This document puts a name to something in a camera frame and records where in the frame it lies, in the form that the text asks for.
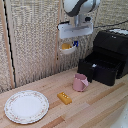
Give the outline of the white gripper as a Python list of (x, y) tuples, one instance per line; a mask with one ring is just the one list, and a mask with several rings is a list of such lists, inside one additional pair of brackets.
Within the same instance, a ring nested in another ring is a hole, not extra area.
[[(61, 39), (89, 35), (93, 32), (93, 23), (86, 22), (81, 26), (73, 27), (69, 23), (63, 23), (58, 25), (59, 37)], [(78, 47), (79, 42), (74, 41), (73, 46)]]

